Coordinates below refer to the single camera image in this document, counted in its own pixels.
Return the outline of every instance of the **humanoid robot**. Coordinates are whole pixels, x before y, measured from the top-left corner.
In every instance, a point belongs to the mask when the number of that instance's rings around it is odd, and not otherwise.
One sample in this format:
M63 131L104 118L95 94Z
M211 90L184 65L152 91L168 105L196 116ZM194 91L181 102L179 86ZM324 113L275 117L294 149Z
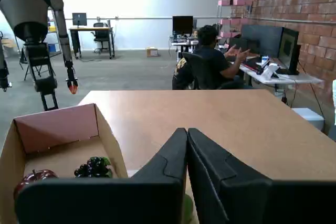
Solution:
M23 40L24 54L28 60L30 73L34 80L36 92L40 92L44 109L57 109L55 89L57 81L50 62L48 46L43 41L48 34L48 9L54 12L64 64L67 68L67 85L72 94L77 92L78 83L74 75L69 37L63 12L63 0L0 0L0 10L6 17L16 37ZM33 70L35 66L48 67L49 76L37 79ZM0 47L0 87L6 92L11 83L8 82L8 67ZM45 96L52 95L54 107L48 108Z

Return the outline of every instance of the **open cardboard box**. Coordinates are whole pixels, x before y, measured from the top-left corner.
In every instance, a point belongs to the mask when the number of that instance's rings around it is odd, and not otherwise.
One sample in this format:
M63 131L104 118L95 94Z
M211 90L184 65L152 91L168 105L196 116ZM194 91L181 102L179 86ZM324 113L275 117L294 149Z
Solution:
M119 144L95 104L13 119L0 155L0 223L17 223L13 190L33 169L74 178L92 156L108 157L113 177L128 177Z

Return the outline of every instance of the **brick wall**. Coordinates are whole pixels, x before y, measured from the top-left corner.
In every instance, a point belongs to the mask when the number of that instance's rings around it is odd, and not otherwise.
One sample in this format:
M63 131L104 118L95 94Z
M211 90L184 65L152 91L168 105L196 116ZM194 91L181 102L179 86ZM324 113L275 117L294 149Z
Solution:
M244 7L232 8L241 16ZM253 0L251 17L336 22L336 0ZM284 26L300 32L300 63L307 73L325 80L314 85L317 95L331 102L331 83L336 79L336 26L250 20L251 24ZM311 91L309 85L300 90Z

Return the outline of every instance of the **tan tabletop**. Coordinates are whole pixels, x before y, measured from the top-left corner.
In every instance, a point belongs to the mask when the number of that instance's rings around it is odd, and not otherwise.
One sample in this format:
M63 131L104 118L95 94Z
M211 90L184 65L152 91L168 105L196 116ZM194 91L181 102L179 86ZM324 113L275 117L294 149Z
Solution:
M177 127L198 128L273 179L335 179L336 143L266 90L91 91L127 170L142 167Z
M108 31L110 27L71 27L69 30L75 31Z

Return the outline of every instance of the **wall pipe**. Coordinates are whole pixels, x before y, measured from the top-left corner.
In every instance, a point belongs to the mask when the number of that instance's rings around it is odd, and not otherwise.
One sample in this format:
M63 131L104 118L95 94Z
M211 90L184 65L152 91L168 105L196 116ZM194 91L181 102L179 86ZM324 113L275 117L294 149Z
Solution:
M319 24L319 25L336 25L336 22L328 21L311 21L311 20L297 20L297 19L277 19L277 18L252 18L249 19L262 20L262 21L273 21L273 22L285 22L285 23L305 23L305 24Z
M194 17L195 19L218 19L217 17ZM114 17L114 18L102 18L101 20L170 20L173 19L173 17L127 17L127 18L120 18L120 17ZM87 18L87 20L97 20L97 18Z

